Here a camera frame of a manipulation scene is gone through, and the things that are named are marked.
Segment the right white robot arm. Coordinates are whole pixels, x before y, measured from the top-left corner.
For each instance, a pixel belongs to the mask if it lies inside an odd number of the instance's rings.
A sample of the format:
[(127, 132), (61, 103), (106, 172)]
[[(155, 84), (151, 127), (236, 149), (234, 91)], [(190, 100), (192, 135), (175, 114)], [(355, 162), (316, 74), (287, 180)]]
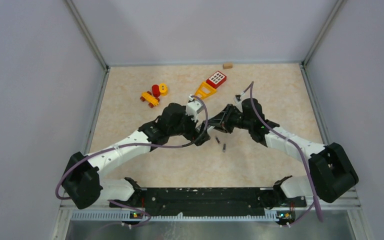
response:
[(305, 175), (286, 176), (274, 184), (278, 189), (273, 192), (273, 200), (279, 206), (287, 206), (293, 198), (303, 196), (316, 196), (326, 203), (333, 203), (359, 182), (340, 144), (325, 145), (288, 132), (265, 117), (255, 98), (241, 100), (236, 105), (228, 104), (208, 123), (214, 130), (229, 134), (234, 129), (246, 130), (255, 142), (279, 150), (303, 164)]

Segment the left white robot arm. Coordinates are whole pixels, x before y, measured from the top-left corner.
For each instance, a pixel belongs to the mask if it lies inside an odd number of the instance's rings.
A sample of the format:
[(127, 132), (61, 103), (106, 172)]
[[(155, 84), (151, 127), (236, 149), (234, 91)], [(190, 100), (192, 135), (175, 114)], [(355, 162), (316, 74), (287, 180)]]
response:
[(140, 193), (131, 181), (123, 179), (115, 185), (105, 185), (101, 179), (137, 156), (157, 148), (169, 148), (170, 137), (184, 136), (191, 145), (199, 146), (205, 138), (208, 119), (197, 127), (198, 114), (207, 113), (205, 103), (198, 98), (186, 105), (170, 103), (155, 120), (147, 122), (123, 140), (95, 153), (74, 153), (68, 160), (58, 182), (55, 195), (60, 200), (71, 200), (82, 210), (101, 200), (123, 201), (134, 207), (140, 202)]

